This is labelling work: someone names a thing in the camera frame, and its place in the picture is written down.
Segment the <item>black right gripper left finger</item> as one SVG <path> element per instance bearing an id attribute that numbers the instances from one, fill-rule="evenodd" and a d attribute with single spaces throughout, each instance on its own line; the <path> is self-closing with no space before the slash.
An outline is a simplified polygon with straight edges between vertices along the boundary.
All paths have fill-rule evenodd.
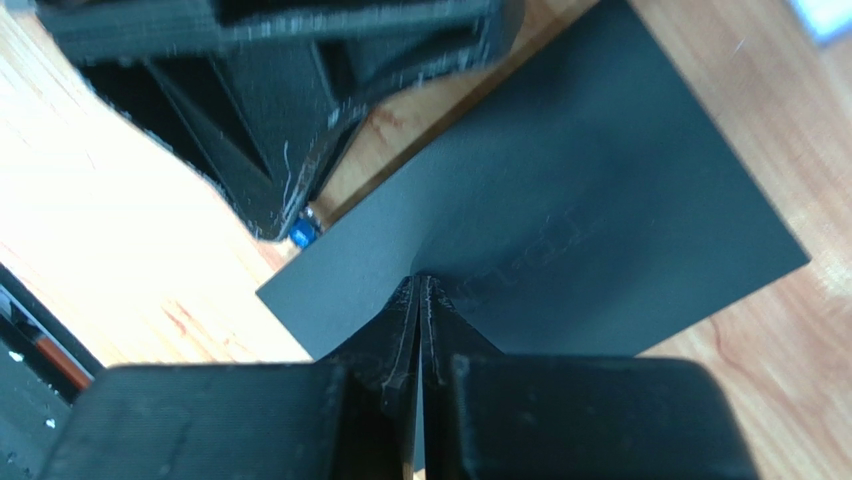
<path id="1" fill-rule="evenodd" d="M 419 388 L 420 282 L 406 277 L 384 307 L 321 364 L 348 372 L 336 479 L 410 479 Z"/>

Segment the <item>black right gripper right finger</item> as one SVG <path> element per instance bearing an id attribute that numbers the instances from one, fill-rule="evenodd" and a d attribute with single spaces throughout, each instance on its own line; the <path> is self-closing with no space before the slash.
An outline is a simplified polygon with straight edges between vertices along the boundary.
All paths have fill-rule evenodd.
<path id="1" fill-rule="evenodd" d="M 421 276 L 420 354 L 425 470 L 429 479 L 459 479 L 458 395 L 452 386 L 453 357 L 496 357 L 503 352 L 458 313 L 440 282 Z"/>

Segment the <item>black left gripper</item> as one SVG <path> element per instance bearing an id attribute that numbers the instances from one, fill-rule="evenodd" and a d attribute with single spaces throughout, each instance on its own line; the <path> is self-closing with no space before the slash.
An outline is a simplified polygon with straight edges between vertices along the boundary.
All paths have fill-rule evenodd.
<path id="1" fill-rule="evenodd" d="M 92 91 L 282 240 L 366 106 L 495 62 L 520 1 L 37 1 Z"/>

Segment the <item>black network switch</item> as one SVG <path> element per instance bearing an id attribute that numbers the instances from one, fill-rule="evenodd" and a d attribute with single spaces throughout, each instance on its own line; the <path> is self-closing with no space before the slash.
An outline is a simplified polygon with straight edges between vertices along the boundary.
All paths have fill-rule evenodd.
<path id="1" fill-rule="evenodd" d="M 808 258 L 624 1 L 602 1 L 259 298 L 313 357 L 429 274 L 512 353 L 635 355 Z"/>

